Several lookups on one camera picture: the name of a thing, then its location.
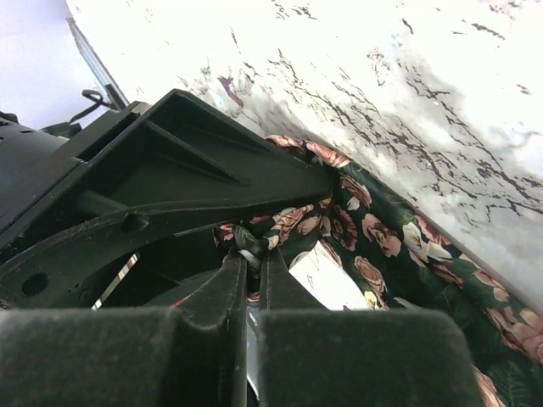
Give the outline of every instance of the white wall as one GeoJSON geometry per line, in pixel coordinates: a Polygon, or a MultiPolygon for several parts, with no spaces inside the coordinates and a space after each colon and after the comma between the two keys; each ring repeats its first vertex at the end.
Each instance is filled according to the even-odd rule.
{"type": "Polygon", "coordinates": [[[0,0],[0,10],[0,110],[42,128],[92,104],[81,90],[95,88],[96,81],[66,23],[66,1],[0,0]]]}

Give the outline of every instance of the black plastic part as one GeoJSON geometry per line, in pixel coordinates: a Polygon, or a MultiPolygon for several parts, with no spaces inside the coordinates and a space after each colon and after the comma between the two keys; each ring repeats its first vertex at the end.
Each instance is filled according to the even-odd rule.
{"type": "Polygon", "coordinates": [[[65,139],[0,119],[0,196],[13,195],[26,171],[64,143],[65,139]]]}
{"type": "Polygon", "coordinates": [[[288,272],[279,248],[262,261],[260,287],[260,310],[325,309],[288,272]]]}
{"type": "MultiPolygon", "coordinates": [[[[131,255],[121,256],[101,270],[91,274],[82,282],[77,282],[73,287],[68,289],[67,293],[61,295],[51,308],[91,308],[96,299],[102,295],[130,257],[131,255]]],[[[149,292],[157,293],[158,291],[156,287],[153,287],[153,291],[153,288],[149,287],[148,284],[144,285],[144,287],[146,294],[149,292]]],[[[141,288],[137,284],[131,286],[132,297],[136,297],[140,290],[141,288]]],[[[136,301],[125,301],[122,305],[130,307],[139,305],[139,303],[136,301]]]]}
{"type": "Polygon", "coordinates": [[[70,124],[68,122],[64,122],[56,125],[48,125],[47,127],[43,127],[41,131],[57,137],[72,138],[82,129],[83,128],[79,123],[70,124]]]}
{"type": "Polygon", "coordinates": [[[137,119],[130,108],[113,115],[26,171],[22,194],[0,192],[0,298],[14,307],[49,308],[92,273],[164,237],[331,191],[324,169],[189,93],[172,91],[137,119]],[[22,285],[40,273],[42,290],[25,295],[22,285]]]}
{"type": "Polygon", "coordinates": [[[14,114],[14,113],[0,112],[0,127],[5,125],[6,121],[12,121],[14,123],[19,123],[19,118],[17,117],[17,114],[14,114]]]}
{"type": "Polygon", "coordinates": [[[230,254],[181,309],[6,312],[2,405],[244,406],[245,275],[230,254]]]}
{"type": "Polygon", "coordinates": [[[263,311],[260,329],[264,407],[484,406],[462,332],[444,314],[263,311]]]}
{"type": "Polygon", "coordinates": [[[192,276],[183,281],[179,286],[174,287],[170,290],[164,291],[161,295],[158,295],[147,302],[147,306],[169,306],[178,304],[180,301],[184,300],[200,287],[202,287],[206,282],[208,282],[211,277],[216,273],[216,270],[206,271],[204,273],[199,273],[196,276],[192,276]]]}

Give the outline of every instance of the black plastic tab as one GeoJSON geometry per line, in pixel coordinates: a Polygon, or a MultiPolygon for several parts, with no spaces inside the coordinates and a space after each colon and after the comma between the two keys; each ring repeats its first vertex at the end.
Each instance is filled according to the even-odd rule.
{"type": "Polygon", "coordinates": [[[279,248],[262,261],[260,269],[260,310],[325,309],[288,272],[279,248]]]}

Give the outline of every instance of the round hole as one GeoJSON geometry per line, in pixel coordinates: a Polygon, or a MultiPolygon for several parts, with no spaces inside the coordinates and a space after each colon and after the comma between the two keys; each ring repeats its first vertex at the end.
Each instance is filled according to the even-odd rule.
{"type": "Polygon", "coordinates": [[[25,296],[32,297],[39,293],[43,293],[48,285],[49,276],[45,273],[36,273],[23,282],[23,287],[21,289],[25,296]]]}
{"type": "Polygon", "coordinates": [[[149,224],[149,217],[146,215],[127,214],[120,224],[120,231],[124,233],[135,233],[142,231],[149,224]]]}

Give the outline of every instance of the rose pattern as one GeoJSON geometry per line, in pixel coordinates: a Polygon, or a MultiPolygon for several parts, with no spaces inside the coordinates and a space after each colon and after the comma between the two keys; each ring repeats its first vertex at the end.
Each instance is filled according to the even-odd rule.
{"type": "Polygon", "coordinates": [[[315,215],[311,218],[307,218],[306,220],[302,220],[298,224],[298,231],[302,235],[309,235],[312,231],[314,231],[317,227],[321,224],[321,216],[315,215]]]}
{"type": "Polygon", "coordinates": [[[350,159],[329,147],[324,147],[316,142],[307,142],[306,145],[308,150],[318,155],[322,161],[333,168],[342,168],[350,163],[350,159]]]}
{"type": "Polygon", "coordinates": [[[232,224],[220,225],[219,230],[222,240],[234,239],[234,226],[232,224]]]}
{"type": "Polygon", "coordinates": [[[519,338],[530,358],[543,365],[543,318],[531,309],[520,311],[526,324],[519,324],[513,335],[519,338]]]}
{"type": "Polygon", "coordinates": [[[341,187],[353,195],[351,200],[355,200],[349,210],[357,210],[360,208],[360,204],[369,209],[372,204],[372,195],[367,188],[353,180],[350,176],[342,175],[339,179],[341,181],[341,187]]]}
{"type": "Polygon", "coordinates": [[[509,348],[520,349],[533,361],[543,364],[543,319],[531,309],[523,309],[519,321],[511,307],[487,309],[491,320],[501,329],[503,340],[509,348]]]}
{"type": "Polygon", "coordinates": [[[313,210],[313,208],[314,206],[310,204],[302,208],[290,210],[276,220],[272,230],[279,231],[279,244],[283,244],[288,239],[290,232],[298,225],[299,220],[313,210]]]}
{"type": "Polygon", "coordinates": [[[401,241],[396,234],[372,214],[366,214],[362,221],[364,236],[373,242],[377,241],[385,256],[397,256],[400,253],[401,241]]]}
{"type": "Polygon", "coordinates": [[[507,292],[506,288],[503,287],[495,279],[490,277],[488,274],[486,274],[484,271],[476,270],[473,274],[479,279],[480,282],[494,288],[494,298],[497,301],[505,303],[509,299],[509,293],[507,292]]]}
{"type": "Polygon", "coordinates": [[[417,219],[418,225],[421,226],[421,230],[423,231],[424,236],[430,242],[439,244],[440,246],[444,244],[451,244],[451,242],[449,242],[449,239],[441,235],[441,233],[439,233],[437,229],[435,229],[435,227],[422,216],[415,215],[415,219],[417,219]]]}
{"type": "Polygon", "coordinates": [[[341,257],[336,253],[336,251],[330,246],[330,243],[328,243],[326,240],[321,240],[322,247],[327,251],[328,254],[330,254],[330,257],[333,261],[335,261],[339,267],[343,268],[343,262],[341,261],[341,257]]]}
{"type": "Polygon", "coordinates": [[[347,270],[358,272],[364,278],[365,287],[360,289],[372,308],[388,309],[383,301],[386,294],[391,304],[409,309],[420,308],[416,304],[435,304],[461,327],[488,324],[490,320],[495,328],[493,332],[486,328],[464,332],[470,339],[468,342],[474,360],[486,360],[475,368],[485,405],[538,405],[540,395],[534,391],[533,383],[543,376],[541,317],[493,279],[491,273],[485,272],[455,248],[431,222],[390,190],[382,188],[378,180],[359,165],[331,148],[289,137],[275,138],[272,142],[286,147],[287,151],[302,157],[308,164],[316,155],[323,165],[332,167],[338,176],[333,190],[342,192],[337,197],[333,193],[314,205],[285,209],[268,218],[275,225],[270,226],[271,230],[260,240],[245,236],[249,232],[240,226],[215,229],[214,239],[219,245],[236,248],[249,262],[250,301],[258,301],[259,298],[262,253],[251,253],[249,247],[258,252],[272,250],[282,244],[294,255],[296,262],[301,254],[314,247],[315,234],[311,231],[320,230],[320,243],[334,261],[339,265],[349,265],[347,270]],[[362,235],[369,242],[378,243],[379,248],[377,245],[357,244],[359,237],[364,238],[362,235]],[[388,266],[389,262],[394,266],[387,267],[386,274],[373,265],[388,266]],[[409,279],[417,285],[416,291],[413,291],[409,279]],[[433,284],[438,281],[435,279],[453,283],[458,289],[448,290],[444,296],[443,284],[433,284]],[[401,290],[396,292],[399,283],[401,290]],[[402,297],[409,298],[414,304],[402,297]],[[455,302],[455,312],[450,307],[451,300],[455,302]],[[469,337],[473,332],[478,333],[476,338],[469,337]],[[495,342],[496,332],[501,334],[503,343],[495,342]],[[493,360],[499,364],[493,366],[493,360]],[[514,388],[508,387],[507,380],[497,380],[500,371],[505,373],[503,369],[506,367],[519,372],[514,388]]]}
{"type": "Polygon", "coordinates": [[[330,220],[332,236],[338,239],[344,248],[352,252],[355,250],[356,237],[358,236],[355,222],[338,205],[334,207],[333,211],[335,216],[330,220]]]}
{"type": "Polygon", "coordinates": [[[440,265],[434,266],[434,273],[446,282],[454,282],[458,287],[462,287],[464,280],[447,268],[447,265],[450,265],[451,263],[452,262],[443,262],[440,265]]]}
{"type": "Polygon", "coordinates": [[[473,368],[473,373],[475,373],[475,378],[483,396],[484,407],[506,407],[498,397],[498,392],[492,379],[481,373],[476,367],[473,368]]]}
{"type": "Polygon", "coordinates": [[[369,285],[372,286],[376,293],[382,294],[384,292],[385,285],[383,275],[381,274],[381,271],[377,270],[377,268],[375,268],[369,262],[368,259],[361,256],[356,256],[355,267],[361,276],[366,279],[369,285]]]}
{"type": "Polygon", "coordinates": [[[268,140],[270,142],[274,142],[279,147],[283,147],[283,148],[285,148],[285,147],[299,147],[299,148],[301,148],[304,145],[304,142],[302,140],[298,140],[298,139],[292,138],[292,137],[281,136],[281,135],[278,135],[278,134],[268,136],[268,137],[266,137],[266,140],[268,140]]]}
{"type": "Polygon", "coordinates": [[[258,223],[266,222],[267,220],[271,219],[271,215],[262,215],[262,216],[255,216],[253,219],[249,221],[251,225],[256,225],[258,223]]]}

